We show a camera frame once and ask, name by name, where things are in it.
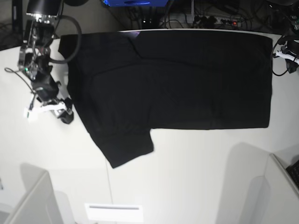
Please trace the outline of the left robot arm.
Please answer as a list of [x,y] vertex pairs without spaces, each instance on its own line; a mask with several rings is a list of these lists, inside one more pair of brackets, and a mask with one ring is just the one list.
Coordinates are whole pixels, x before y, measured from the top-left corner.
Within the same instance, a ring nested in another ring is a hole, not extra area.
[[297,0],[271,0],[272,9],[278,10],[288,22],[286,31],[280,36],[272,48],[271,61],[275,58],[285,60],[286,73],[292,74],[299,68],[299,2]]

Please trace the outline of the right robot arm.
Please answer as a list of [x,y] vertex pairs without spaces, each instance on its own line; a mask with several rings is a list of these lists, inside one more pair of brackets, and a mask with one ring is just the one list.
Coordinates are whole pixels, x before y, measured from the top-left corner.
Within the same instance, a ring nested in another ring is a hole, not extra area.
[[[31,16],[26,24],[23,45],[20,48],[18,69],[31,82],[29,88],[33,94],[29,108],[25,113],[27,118],[34,113],[50,111],[65,124],[74,119],[70,98],[58,98],[60,82],[51,75],[53,64],[70,62],[78,53],[82,30],[79,23],[72,17],[62,15],[63,1],[61,0],[31,0],[26,14]],[[77,29],[77,44],[74,52],[64,60],[50,57],[50,45],[54,40],[55,22],[68,20]]]

